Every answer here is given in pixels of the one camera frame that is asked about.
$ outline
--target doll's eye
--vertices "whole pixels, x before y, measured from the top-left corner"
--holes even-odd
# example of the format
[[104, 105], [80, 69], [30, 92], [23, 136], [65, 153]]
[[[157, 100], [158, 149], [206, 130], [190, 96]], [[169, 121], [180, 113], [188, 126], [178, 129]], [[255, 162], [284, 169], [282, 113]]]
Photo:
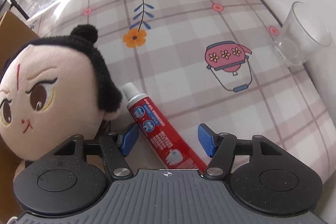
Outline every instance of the doll's eye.
[[2, 123], [7, 126], [12, 122], [11, 101], [4, 99], [0, 105], [0, 117]]
[[46, 109], [54, 97], [53, 84], [57, 78], [52, 81], [41, 81], [36, 83], [32, 89], [26, 93], [30, 94], [30, 105], [35, 111]]

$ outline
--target black hair bun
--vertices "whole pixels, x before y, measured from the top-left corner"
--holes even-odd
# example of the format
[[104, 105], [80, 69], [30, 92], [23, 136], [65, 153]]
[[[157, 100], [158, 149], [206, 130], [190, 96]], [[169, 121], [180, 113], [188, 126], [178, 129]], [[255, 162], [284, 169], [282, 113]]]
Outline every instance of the black hair bun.
[[95, 42], [97, 42], [98, 39], [98, 30], [95, 26], [92, 26], [90, 24], [78, 25], [71, 31], [70, 35], [83, 37], [86, 40], [89, 40], [92, 44], [94, 44]]

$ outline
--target white cap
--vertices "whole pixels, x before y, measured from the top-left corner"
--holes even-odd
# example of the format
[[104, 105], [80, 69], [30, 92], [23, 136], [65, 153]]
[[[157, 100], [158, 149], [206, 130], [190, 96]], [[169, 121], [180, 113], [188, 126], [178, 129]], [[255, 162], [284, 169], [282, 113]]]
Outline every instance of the white cap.
[[133, 83], [127, 83], [123, 86], [123, 93], [126, 96], [127, 101], [130, 101], [133, 97], [140, 94], [140, 91]]

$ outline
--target toothpaste tube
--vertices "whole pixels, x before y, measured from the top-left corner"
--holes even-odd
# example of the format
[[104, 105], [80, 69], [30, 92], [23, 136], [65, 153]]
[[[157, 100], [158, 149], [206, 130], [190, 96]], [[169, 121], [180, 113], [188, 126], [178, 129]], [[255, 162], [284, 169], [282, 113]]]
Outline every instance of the toothpaste tube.
[[123, 92], [128, 101], [128, 111], [167, 168], [205, 170], [205, 163], [181, 138], [147, 94], [141, 94], [133, 83], [126, 84]]

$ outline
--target doll's mouth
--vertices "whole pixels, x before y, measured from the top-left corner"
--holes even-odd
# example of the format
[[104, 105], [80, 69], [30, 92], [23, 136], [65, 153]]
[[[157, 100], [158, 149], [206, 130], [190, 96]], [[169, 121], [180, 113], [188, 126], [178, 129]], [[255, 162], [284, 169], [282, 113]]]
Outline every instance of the doll's mouth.
[[30, 120], [28, 119], [28, 125], [26, 127], [26, 129], [23, 131], [23, 134], [27, 132], [28, 128], [33, 129], [32, 125], [30, 124]]

